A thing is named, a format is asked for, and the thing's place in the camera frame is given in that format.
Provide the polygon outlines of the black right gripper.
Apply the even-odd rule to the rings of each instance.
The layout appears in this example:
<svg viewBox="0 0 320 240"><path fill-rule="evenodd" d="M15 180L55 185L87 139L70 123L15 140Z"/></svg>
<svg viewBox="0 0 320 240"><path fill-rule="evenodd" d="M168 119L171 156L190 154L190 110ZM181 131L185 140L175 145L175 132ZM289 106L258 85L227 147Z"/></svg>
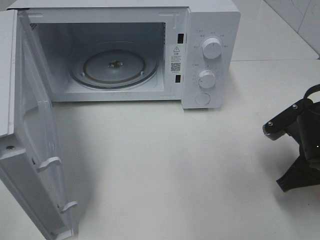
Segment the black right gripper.
<svg viewBox="0 0 320 240"><path fill-rule="evenodd" d="M320 184L320 116L312 101L295 102L290 110L292 122L287 134L299 144L299 156L276 180L283 192Z"/></svg>

